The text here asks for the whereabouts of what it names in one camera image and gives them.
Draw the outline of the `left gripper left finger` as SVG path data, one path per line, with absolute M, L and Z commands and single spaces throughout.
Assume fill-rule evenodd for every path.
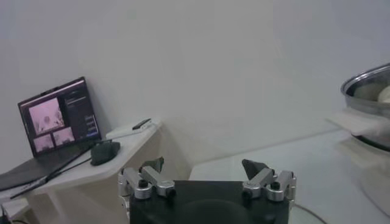
M 175 197 L 175 182 L 161 174 L 164 162 L 164 158 L 159 157 L 145 161 L 138 169 L 121 169 L 118 173 L 118 195 L 122 198 L 133 195 L 138 200 L 147 200 L 155 190 L 158 196 L 167 199 Z

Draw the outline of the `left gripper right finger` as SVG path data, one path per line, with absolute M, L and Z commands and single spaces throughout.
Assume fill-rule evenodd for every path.
M 243 182 L 242 196 L 245 200 L 266 197 L 270 201 L 295 201 L 296 176 L 294 172 L 283 170 L 277 173 L 265 163 L 243 159 L 241 164 L 248 177 Z

